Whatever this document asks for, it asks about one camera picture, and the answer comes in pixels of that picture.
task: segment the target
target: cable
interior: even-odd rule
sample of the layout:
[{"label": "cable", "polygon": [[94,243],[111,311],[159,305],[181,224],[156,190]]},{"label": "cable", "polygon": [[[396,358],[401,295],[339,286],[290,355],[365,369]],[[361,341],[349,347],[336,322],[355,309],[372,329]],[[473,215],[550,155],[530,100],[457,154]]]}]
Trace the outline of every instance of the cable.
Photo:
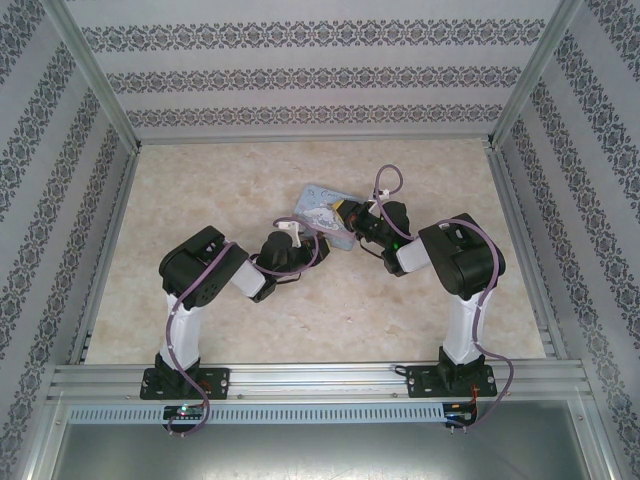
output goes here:
[{"label": "cable", "polygon": [[491,251],[491,257],[493,258],[493,273],[491,274],[491,280],[489,280],[489,285],[487,285],[487,288],[485,288],[484,292],[480,296],[480,299],[478,300],[478,304],[476,306],[476,312],[475,312],[475,314],[473,316],[472,339],[473,339],[473,344],[480,351],[480,353],[486,355],[487,357],[492,357],[492,358],[501,360],[501,361],[505,362],[509,366],[509,377],[507,378],[507,383],[505,383],[504,388],[502,389],[502,391],[498,395],[498,398],[495,399],[495,401],[493,402],[491,407],[489,407],[489,410],[487,410],[487,412],[482,417],[480,417],[478,420],[476,420],[476,422],[474,424],[472,424],[469,427],[467,427],[468,429],[471,429],[471,428],[477,427],[482,422],[484,422],[486,420],[486,418],[489,416],[489,414],[491,412],[493,412],[493,410],[495,410],[495,408],[498,406],[500,401],[507,394],[507,391],[509,390],[509,387],[511,386],[511,383],[513,382],[513,376],[514,376],[514,373],[515,373],[515,368],[513,366],[513,362],[510,359],[508,359],[504,355],[500,355],[498,353],[490,352],[490,351],[484,349],[482,347],[482,345],[480,345],[480,343],[478,343],[478,324],[480,323],[480,314],[482,312],[482,305],[484,304],[484,301],[486,300],[486,298],[489,295],[489,293],[491,293],[491,290],[493,289],[493,287],[495,287],[495,285],[496,285],[496,283],[498,281],[498,276],[500,274],[500,259],[498,257],[498,251],[496,250],[496,246],[493,243],[493,241],[491,240],[491,238],[489,238],[489,235],[487,235],[484,232],[484,230],[482,230],[480,227],[474,225],[473,223],[467,222],[466,220],[459,220],[457,218],[450,218],[448,220],[439,221],[438,222],[438,226],[442,226],[442,225],[445,225],[445,224],[451,224],[451,223],[454,224],[454,225],[462,225],[463,227],[470,228],[471,230],[476,232],[486,242],[487,246],[489,247],[489,250]]},{"label": "cable", "polygon": [[[186,437],[187,435],[196,433],[205,425],[205,423],[207,423],[207,420],[209,419],[209,414],[211,413],[211,404],[209,403],[209,397],[207,396],[206,392],[200,387],[200,385],[196,383],[195,380],[193,380],[189,376],[189,374],[184,370],[184,368],[182,368],[182,365],[180,365],[180,363],[178,362],[178,358],[176,357],[176,354],[173,353],[173,343],[171,343],[171,326],[173,325],[173,319],[175,318],[176,313],[178,313],[178,310],[180,309],[180,305],[182,305],[182,302],[184,301],[184,299],[187,298],[191,294],[191,292],[193,292],[196,288],[198,288],[198,286],[204,281],[205,278],[209,276],[209,274],[213,271],[213,269],[218,266],[220,261],[224,258],[227,252],[235,244],[236,244],[235,242],[227,243],[222,249],[222,251],[220,252],[220,254],[207,266],[207,268],[204,269],[204,272],[202,272],[200,276],[196,278],[196,280],[191,285],[189,285],[189,287],[184,292],[182,292],[182,295],[178,297],[178,300],[176,300],[176,303],[171,308],[171,312],[169,312],[169,318],[167,319],[165,337],[167,339],[167,350],[169,352],[169,356],[173,361],[173,365],[175,366],[175,369],[178,370],[180,375],[182,375],[182,377],[187,381],[187,383],[189,383],[189,385],[195,388],[196,391],[200,394],[200,396],[202,396],[202,404],[204,405],[206,410],[206,413],[202,416],[202,420],[200,420],[200,423],[198,423],[197,425],[195,425],[193,428],[191,428],[186,432],[180,432],[180,436],[182,438]],[[169,435],[178,433],[171,430],[171,425],[173,424],[173,421],[176,418],[177,417],[171,417],[169,419],[169,423],[167,424],[167,431],[169,432]]]},{"label": "cable", "polygon": [[313,241],[315,242],[315,248],[313,250],[313,255],[311,256],[311,260],[304,267],[301,267],[298,270],[294,270],[293,272],[274,272],[273,270],[267,270],[266,268],[262,268],[261,266],[256,265],[254,263],[253,266],[255,267],[255,269],[258,270],[259,272],[273,275],[274,277],[286,277],[289,275],[297,275],[313,267],[313,264],[318,258],[318,253],[320,253],[320,242],[318,241],[318,234],[316,233],[315,229],[304,220],[300,220],[294,217],[280,217],[277,220],[273,221],[273,226],[274,227],[277,226],[278,222],[298,222],[300,225],[302,225],[303,227],[305,227],[307,230],[311,232],[311,234],[313,235]]},{"label": "cable", "polygon": [[373,190],[373,198],[375,198],[376,203],[378,204],[378,209],[380,210],[380,213],[382,214],[384,219],[387,221],[389,226],[398,235],[400,235],[402,238],[404,238],[406,240],[413,241],[413,240],[415,240],[415,237],[412,237],[411,235],[407,235],[402,230],[400,230],[396,226],[396,224],[391,221],[391,218],[389,218],[389,215],[387,215],[387,212],[385,212],[385,210],[384,210],[384,208],[382,206],[382,201],[380,200],[380,177],[382,176],[382,172],[384,172],[388,168],[390,168],[391,170],[396,172],[398,174],[398,178],[400,179],[400,184],[398,185],[398,187],[395,190],[391,190],[389,192],[389,195],[393,195],[394,193],[398,193],[400,191],[400,189],[402,188],[402,185],[404,184],[404,178],[402,178],[402,172],[400,172],[400,169],[398,167],[396,167],[395,165],[392,165],[391,163],[388,163],[386,165],[383,165],[382,168],[380,170],[378,170],[378,173],[376,175],[376,183],[375,183],[374,190]]}]

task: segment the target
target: metal plate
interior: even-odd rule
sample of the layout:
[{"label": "metal plate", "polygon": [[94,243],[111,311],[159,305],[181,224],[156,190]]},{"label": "metal plate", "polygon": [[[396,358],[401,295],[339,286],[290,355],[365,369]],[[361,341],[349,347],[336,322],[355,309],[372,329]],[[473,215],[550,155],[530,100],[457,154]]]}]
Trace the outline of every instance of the metal plate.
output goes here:
[{"label": "metal plate", "polygon": [[[228,368],[203,368],[198,369],[196,382],[207,393],[209,400],[226,400],[229,391]],[[140,387],[142,400],[196,400],[200,394],[191,390],[186,396],[169,387],[156,368],[147,368],[142,377]]]},{"label": "metal plate", "polygon": [[437,366],[418,365],[406,368],[409,398],[471,397],[477,388],[478,397],[495,397],[498,394],[493,369],[483,367],[484,375],[459,383],[453,390],[447,390],[438,375]]}]

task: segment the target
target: metal frame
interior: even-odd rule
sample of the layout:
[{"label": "metal frame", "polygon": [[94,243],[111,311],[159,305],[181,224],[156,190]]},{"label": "metal frame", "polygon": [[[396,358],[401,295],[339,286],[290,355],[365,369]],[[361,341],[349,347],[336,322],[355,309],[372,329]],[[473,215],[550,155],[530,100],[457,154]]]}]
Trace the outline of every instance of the metal frame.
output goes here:
[{"label": "metal frame", "polygon": [[502,153],[490,146],[485,146],[485,152],[489,161],[491,174],[493,175],[493,181],[498,191],[498,198],[500,199],[500,204],[505,214],[507,227],[511,234],[518,264],[522,270],[524,284],[527,288],[529,301],[533,307],[533,313],[538,324],[548,329],[547,331],[555,357],[558,359],[567,359],[569,356],[562,341],[562,335],[560,334],[557,319],[553,314],[540,269],[534,263],[536,256],[527,232],[524,217],[522,216],[520,208],[518,208],[516,194],[509,180]]},{"label": "metal frame", "polygon": [[529,94],[582,3],[582,0],[560,0],[490,135],[494,147],[502,145],[509,134]]},{"label": "metal frame", "polygon": [[138,168],[138,160],[140,154],[138,147],[135,147],[128,160],[127,172],[125,173],[125,183],[123,188],[120,189],[118,198],[116,199],[116,215],[113,218],[111,225],[109,226],[109,232],[105,239],[105,250],[100,259],[98,260],[97,281],[94,282],[91,292],[89,294],[88,308],[85,310],[84,318],[80,323],[80,329],[78,331],[78,339],[74,345],[70,363],[77,364],[82,361],[82,353],[86,349],[86,337],[88,332],[93,329],[96,319],[98,318],[98,310],[100,309],[100,301],[104,288],[107,284],[107,277],[109,275],[109,269],[111,267],[111,261],[116,250],[116,243],[118,241],[118,235],[120,234],[120,227],[124,219],[124,214],[127,209],[127,202],[129,200],[129,194],[133,186],[133,180],[136,175],[136,169]]},{"label": "metal frame", "polygon": [[[517,360],[514,363],[518,375],[504,401],[566,401],[591,478],[619,478],[582,362],[540,359]],[[424,405],[425,402],[435,406],[443,400],[468,400],[410,399],[405,378],[394,372],[396,365],[398,364],[224,365],[231,370],[229,399],[214,401],[212,406],[215,409],[221,405],[251,405],[259,409],[274,405],[362,404],[379,405],[384,408]],[[508,369],[500,363],[491,362],[491,365],[494,368],[496,383],[502,388]],[[140,365],[57,367],[37,427],[34,448],[31,450],[22,478],[51,478],[74,406],[99,405],[118,413],[123,408],[140,405],[180,404],[140,400],[138,392],[145,368],[146,366]],[[491,402],[493,399],[483,398],[479,401]]]},{"label": "metal frame", "polygon": [[74,20],[65,0],[43,0],[47,15],[55,25],[65,45],[73,55],[80,71],[87,83],[95,92],[100,105],[107,112],[109,120],[115,127],[122,141],[127,145],[127,150],[132,150],[139,145],[133,126],[120,105],[116,94],[111,88],[106,75],[100,68],[87,40]]}]

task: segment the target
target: ventilation slot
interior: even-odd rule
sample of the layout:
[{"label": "ventilation slot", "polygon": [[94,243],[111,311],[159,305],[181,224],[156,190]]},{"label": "ventilation slot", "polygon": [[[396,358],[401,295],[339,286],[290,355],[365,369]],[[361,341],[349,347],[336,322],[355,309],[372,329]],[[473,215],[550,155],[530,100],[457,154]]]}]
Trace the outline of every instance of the ventilation slot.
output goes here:
[{"label": "ventilation slot", "polygon": [[[159,424],[163,422],[164,407],[160,405],[134,406],[75,406],[71,424]],[[348,423],[423,423],[442,422],[441,403],[393,404],[335,404],[335,405],[215,405],[208,423],[218,425],[265,424],[348,424]],[[197,423],[196,420],[176,420]]]}]

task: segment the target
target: gray panel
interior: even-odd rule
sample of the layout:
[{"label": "gray panel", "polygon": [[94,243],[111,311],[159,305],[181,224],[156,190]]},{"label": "gray panel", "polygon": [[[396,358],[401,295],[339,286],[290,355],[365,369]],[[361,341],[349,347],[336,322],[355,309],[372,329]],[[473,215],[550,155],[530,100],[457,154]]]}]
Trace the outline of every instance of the gray panel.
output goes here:
[{"label": "gray panel", "polygon": [[69,425],[54,478],[589,478],[566,404],[501,405],[467,435],[441,425]]}]

